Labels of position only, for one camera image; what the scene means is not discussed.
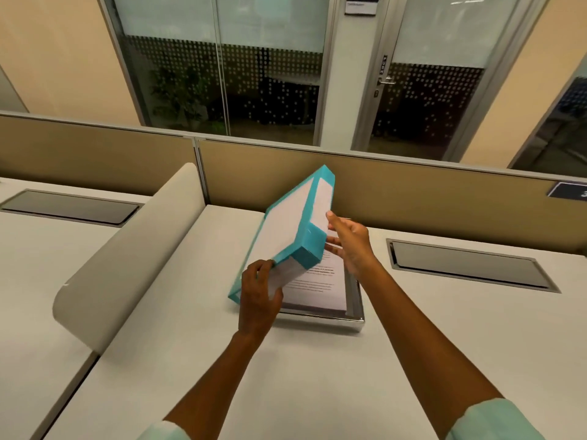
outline teal box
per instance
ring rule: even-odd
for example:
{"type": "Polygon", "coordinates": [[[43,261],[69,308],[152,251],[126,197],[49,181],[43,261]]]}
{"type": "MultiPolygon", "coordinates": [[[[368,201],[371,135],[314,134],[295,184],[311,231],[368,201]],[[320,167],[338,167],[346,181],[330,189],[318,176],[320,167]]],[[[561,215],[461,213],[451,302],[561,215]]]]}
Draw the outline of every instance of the teal box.
{"type": "Polygon", "coordinates": [[[228,297],[241,301],[241,274],[258,259],[273,259],[269,295],[322,260],[327,241],[327,211],[332,206],[334,173],[322,165],[273,205],[257,230],[228,297]]]}

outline white desk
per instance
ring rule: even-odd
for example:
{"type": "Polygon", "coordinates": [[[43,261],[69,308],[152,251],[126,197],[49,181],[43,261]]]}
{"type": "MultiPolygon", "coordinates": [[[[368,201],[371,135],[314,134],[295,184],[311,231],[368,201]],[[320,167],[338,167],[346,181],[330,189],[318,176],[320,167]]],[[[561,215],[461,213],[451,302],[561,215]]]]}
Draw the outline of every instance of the white desk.
{"type": "MultiPolygon", "coordinates": [[[[0,202],[25,188],[146,202],[146,196],[0,178],[0,202]]],[[[59,288],[118,229],[0,212],[0,435],[38,438],[95,356],[52,315],[59,288]]]]}
{"type": "MultiPolygon", "coordinates": [[[[208,206],[47,440],[132,440],[199,379],[237,329],[227,294],[262,214],[208,206]]],[[[371,229],[378,258],[547,438],[587,438],[587,259],[371,229]],[[391,270],[386,237],[537,258],[562,294],[391,270]]],[[[435,439],[363,294],[359,335],[274,327],[222,439],[435,439]]]]}

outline shirt cuff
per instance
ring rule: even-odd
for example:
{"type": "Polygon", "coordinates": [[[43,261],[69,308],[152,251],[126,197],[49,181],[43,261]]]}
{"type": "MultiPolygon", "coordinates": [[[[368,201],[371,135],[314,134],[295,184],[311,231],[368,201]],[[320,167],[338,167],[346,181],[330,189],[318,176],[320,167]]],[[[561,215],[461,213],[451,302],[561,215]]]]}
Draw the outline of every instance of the shirt cuff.
{"type": "Polygon", "coordinates": [[[186,432],[170,421],[153,423],[137,440],[190,440],[186,432]]]}
{"type": "Polygon", "coordinates": [[[544,440],[510,400],[495,398],[468,408],[446,440],[544,440]]]}

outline hand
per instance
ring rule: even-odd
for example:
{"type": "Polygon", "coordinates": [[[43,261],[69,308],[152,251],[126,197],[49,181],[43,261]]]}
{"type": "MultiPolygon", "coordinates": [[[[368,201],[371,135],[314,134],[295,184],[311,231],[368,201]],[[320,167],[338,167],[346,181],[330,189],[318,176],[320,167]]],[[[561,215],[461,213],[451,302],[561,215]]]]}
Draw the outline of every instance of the hand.
{"type": "Polygon", "coordinates": [[[360,223],[341,219],[331,211],[327,212],[327,219],[328,229],[334,230],[338,237],[327,236],[328,244],[324,248],[340,256],[346,269],[361,281],[365,271],[379,264],[371,249],[368,229],[360,223]]]}
{"type": "Polygon", "coordinates": [[[281,309],[283,291],[275,290],[269,299],[269,271],[274,262],[255,261],[241,276],[241,310],[238,315],[238,332],[253,341],[257,346],[265,338],[281,309]]]}

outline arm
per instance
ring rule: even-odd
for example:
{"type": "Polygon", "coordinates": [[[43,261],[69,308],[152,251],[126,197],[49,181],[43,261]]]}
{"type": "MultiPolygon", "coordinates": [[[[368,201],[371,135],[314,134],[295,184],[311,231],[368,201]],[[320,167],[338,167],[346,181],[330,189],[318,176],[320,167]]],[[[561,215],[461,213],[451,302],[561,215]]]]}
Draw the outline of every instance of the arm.
{"type": "Polygon", "coordinates": [[[283,292],[278,289],[272,300],[268,295],[272,266],[273,261],[256,261],[242,274],[238,331],[222,355],[165,417],[191,440],[218,438],[246,367],[279,313],[283,292]]]}
{"type": "Polygon", "coordinates": [[[326,249],[342,257],[369,296],[426,416],[444,440],[465,411],[500,392],[412,302],[375,258],[369,232],[327,213],[326,249]]]}

